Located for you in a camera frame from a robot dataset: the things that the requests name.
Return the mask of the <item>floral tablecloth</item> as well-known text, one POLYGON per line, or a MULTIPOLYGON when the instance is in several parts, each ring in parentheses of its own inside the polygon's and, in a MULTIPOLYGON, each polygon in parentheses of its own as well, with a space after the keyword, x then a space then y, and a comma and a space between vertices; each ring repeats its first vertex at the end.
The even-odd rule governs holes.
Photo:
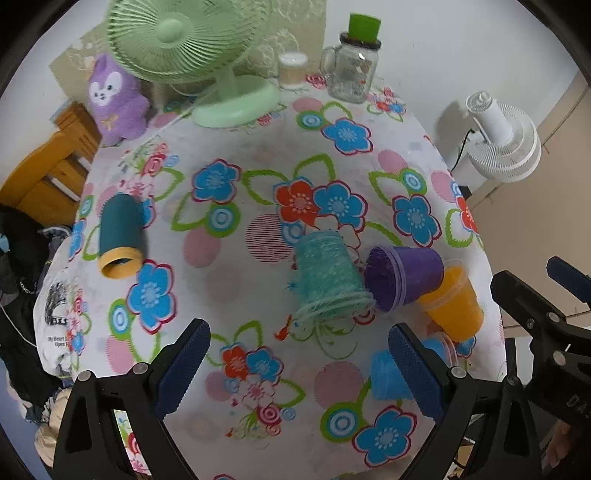
POLYGON ((204 319, 207 358, 166 420, 197 477, 400 478, 432 423, 404 394, 373 397, 370 359, 394 322, 420 337, 440 331, 416 304, 294 320, 294 247, 318 231, 338 232, 356 266, 377 245, 460 260, 484 324, 447 350, 472 375, 504 375, 484 245, 421 124, 387 87, 352 105, 307 86, 245 126, 171 119, 141 145, 97 152, 54 257, 69 281, 70 377, 123 374, 204 319), (144 259, 135 275, 110 279, 98 266, 100 217, 118 193, 141 206, 144 259))

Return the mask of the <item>purple plush toy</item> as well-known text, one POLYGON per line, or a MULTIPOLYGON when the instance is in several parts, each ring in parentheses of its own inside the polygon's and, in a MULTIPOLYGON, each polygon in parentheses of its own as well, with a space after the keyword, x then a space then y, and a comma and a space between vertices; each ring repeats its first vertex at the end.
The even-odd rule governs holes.
POLYGON ((147 130, 150 103, 140 86, 109 54, 96 57, 88 80, 88 100, 104 146, 137 139, 147 130))

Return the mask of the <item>teal textured plastic cup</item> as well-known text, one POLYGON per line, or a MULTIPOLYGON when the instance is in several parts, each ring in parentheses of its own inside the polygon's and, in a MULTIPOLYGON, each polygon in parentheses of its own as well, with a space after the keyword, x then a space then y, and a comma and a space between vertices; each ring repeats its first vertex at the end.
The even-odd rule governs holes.
POLYGON ((365 313, 374 306, 362 274, 349 256, 342 236, 318 231, 294 248, 298 309, 301 323, 332 322, 365 313))

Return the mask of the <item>white standing fan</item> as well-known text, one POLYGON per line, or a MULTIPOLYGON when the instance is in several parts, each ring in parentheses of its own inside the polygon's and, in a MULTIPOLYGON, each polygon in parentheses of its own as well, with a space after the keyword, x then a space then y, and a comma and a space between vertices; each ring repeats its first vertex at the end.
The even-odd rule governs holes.
POLYGON ((488 91, 470 95, 466 109, 477 126, 468 131, 458 160, 466 158, 479 175, 500 183, 515 183, 538 167, 542 143, 530 116, 522 109, 499 103, 488 91))

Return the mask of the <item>pile of dark clothes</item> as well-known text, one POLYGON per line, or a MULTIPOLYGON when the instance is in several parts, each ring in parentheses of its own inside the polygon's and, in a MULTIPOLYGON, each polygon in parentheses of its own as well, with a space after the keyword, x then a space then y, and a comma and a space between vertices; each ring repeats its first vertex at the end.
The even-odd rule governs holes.
POLYGON ((3 205, 1 237, 1 360, 19 398, 40 411, 62 386, 42 367, 37 347, 33 309, 37 287, 49 258, 49 241, 42 226, 28 215, 3 205))

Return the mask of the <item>wooden chair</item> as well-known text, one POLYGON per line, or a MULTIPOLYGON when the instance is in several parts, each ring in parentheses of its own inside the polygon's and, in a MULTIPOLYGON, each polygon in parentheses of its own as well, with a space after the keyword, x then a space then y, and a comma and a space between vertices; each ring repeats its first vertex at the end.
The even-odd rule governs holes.
POLYGON ((55 117, 57 131, 13 170, 1 188, 1 203, 43 226, 71 225, 101 134, 83 104, 71 101, 55 117))

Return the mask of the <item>beige patterned board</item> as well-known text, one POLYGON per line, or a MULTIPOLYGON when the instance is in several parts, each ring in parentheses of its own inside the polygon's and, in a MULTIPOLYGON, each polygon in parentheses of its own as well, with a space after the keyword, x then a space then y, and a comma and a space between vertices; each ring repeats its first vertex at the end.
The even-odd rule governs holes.
POLYGON ((89 101, 98 57, 154 84, 226 79, 232 72, 276 76, 280 55, 318 61, 324 1, 111 1, 104 19, 50 65, 66 96, 89 101))

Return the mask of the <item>green cup on jar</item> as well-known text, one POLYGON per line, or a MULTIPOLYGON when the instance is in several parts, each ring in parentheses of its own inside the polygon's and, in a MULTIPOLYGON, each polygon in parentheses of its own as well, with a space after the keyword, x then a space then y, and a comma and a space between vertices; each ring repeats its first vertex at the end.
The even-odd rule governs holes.
POLYGON ((349 16, 349 39, 373 44, 379 37, 382 20, 370 15, 352 13, 349 16))

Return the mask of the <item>purple plastic cup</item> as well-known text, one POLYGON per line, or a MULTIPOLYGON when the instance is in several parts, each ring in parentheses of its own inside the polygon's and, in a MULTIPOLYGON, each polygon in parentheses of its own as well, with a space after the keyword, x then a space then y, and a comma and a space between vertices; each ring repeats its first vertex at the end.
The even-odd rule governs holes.
POLYGON ((431 248, 376 246, 368 255, 365 285, 382 312, 433 293, 443 283, 444 262, 431 248))

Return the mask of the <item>glass mug jar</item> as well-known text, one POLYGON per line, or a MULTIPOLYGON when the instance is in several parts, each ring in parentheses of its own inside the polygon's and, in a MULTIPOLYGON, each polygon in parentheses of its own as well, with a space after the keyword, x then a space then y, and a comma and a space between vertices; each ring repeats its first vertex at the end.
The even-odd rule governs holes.
POLYGON ((362 104, 369 95, 379 61, 380 40, 372 42, 339 35, 339 45, 322 51, 320 70, 332 98, 362 104))

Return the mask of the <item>white printed t-shirt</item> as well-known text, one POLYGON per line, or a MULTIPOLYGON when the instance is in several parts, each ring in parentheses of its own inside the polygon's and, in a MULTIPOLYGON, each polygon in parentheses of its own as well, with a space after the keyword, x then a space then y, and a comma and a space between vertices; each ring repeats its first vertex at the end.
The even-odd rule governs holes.
POLYGON ((71 353, 68 347, 69 317, 67 267, 54 260, 43 278, 34 309, 34 332, 37 353, 44 371, 58 378, 71 376, 71 353))

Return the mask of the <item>dark teal cup yellow rim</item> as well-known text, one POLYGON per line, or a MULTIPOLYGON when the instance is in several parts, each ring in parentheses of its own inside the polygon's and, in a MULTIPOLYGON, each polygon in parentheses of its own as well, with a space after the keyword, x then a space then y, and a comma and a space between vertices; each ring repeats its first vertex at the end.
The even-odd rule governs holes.
POLYGON ((130 195, 118 193, 103 206, 100 217, 100 273, 110 279, 135 275, 143 263, 143 214, 130 195))

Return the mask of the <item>green desk fan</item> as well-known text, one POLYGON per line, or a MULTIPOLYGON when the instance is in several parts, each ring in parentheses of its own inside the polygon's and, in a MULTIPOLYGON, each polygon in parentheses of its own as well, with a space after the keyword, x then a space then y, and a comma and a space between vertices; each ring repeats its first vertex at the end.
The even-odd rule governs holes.
POLYGON ((269 79, 235 75, 269 28, 269 1, 112 1, 110 53, 134 76, 167 85, 214 80, 192 120, 230 128, 269 114, 280 102, 269 79))

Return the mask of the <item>orange plastic cup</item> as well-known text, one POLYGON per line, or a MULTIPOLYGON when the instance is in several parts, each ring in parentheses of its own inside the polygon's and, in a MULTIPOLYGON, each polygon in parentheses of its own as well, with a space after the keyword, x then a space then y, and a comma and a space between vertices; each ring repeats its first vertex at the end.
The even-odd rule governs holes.
POLYGON ((452 341, 461 343, 475 336, 484 323, 468 268, 460 260, 444 263, 441 286, 418 303, 452 341))

